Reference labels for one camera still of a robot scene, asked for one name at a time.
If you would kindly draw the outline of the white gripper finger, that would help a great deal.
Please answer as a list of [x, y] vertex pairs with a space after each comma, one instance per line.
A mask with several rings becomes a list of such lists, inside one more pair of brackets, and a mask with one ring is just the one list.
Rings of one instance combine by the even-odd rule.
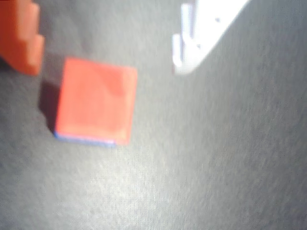
[[172, 35], [174, 73], [193, 72], [248, 3], [248, 0], [191, 0], [181, 4], [181, 32]]

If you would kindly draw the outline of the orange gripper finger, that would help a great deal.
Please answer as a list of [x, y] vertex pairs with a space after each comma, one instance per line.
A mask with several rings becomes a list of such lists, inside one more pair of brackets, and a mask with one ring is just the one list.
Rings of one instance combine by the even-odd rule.
[[45, 38], [39, 22], [40, 6], [32, 0], [0, 2], [0, 57], [22, 74], [41, 71]]

